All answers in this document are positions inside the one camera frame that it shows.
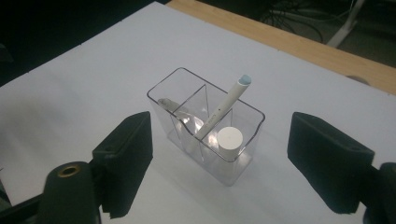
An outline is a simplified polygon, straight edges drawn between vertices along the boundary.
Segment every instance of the white bottle cap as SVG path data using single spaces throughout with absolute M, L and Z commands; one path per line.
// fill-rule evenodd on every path
M 241 131 L 235 127 L 225 127 L 218 132 L 219 153 L 227 161 L 232 161 L 239 153 L 243 142 Z

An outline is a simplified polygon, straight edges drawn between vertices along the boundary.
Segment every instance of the white table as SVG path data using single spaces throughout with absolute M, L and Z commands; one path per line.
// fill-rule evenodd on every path
M 228 188 L 170 143 L 146 92 L 178 67 L 266 115 L 255 158 Z M 39 194 L 50 170 L 89 161 L 127 116 L 151 111 L 154 159 L 128 216 L 104 223 L 361 223 L 327 208 L 287 158 L 291 114 L 330 122 L 396 161 L 396 96 L 151 4 L 0 89 L 0 172 L 12 203 Z

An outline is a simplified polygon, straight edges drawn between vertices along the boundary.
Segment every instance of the black cable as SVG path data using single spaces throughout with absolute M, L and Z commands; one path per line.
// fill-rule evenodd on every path
M 282 14 L 282 15 L 277 15 L 277 16 L 276 16 L 276 20 L 277 20 L 278 23 L 279 23 L 279 28 L 282 29 L 282 30 L 284 30 L 284 29 L 282 28 L 282 26 L 283 26 L 283 27 L 287 28 L 288 30 L 290 30 L 292 33 L 296 34 L 295 30 L 291 27 L 291 25 L 288 24 L 287 22 L 285 22 L 285 18 L 286 18 L 286 16 L 285 16 L 285 11 L 283 11 L 283 14 Z
M 318 21 L 318 22 L 326 22 L 326 21 L 340 21 L 340 22 L 344 22 L 344 20 L 342 18 L 345 17 L 348 13 L 349 13 L 349 10 L 344 11 L 344 12 L 338 14 L 338 15 L 333 15 L 333 14 L 329 14 L 329 13 L 323 12 L 322 17 L 320 17 L 319 15 L 317 15 L 317 16 L 307 15 L 307 14 L 303 13 L 301 11 L 301 9 L 298 9 L 298 10 L 295 10 L 295 11 L 291 12 L 291 14 L 295 14 L 297 16 L 305 17 L 308 20 Z
M 313 25 L 311 25 L 311 24 L 309 24 L 307 22 L 294 20 L 294 19 L 289 18 L 289 17 L 285 17 L 285 19 L 287 19 L 289 21 L 294 21 L 294 22 L 300 23 L 300 24 L 305 25 L 305 26 L 308 26 L 309 28 L 311 28 L 312 30 L 314 30 L 318 34 L 319 43 L 323 43 L 323 35 L 321 34 L 320 30 L 318 30 L 315 26 L 313 26 Z

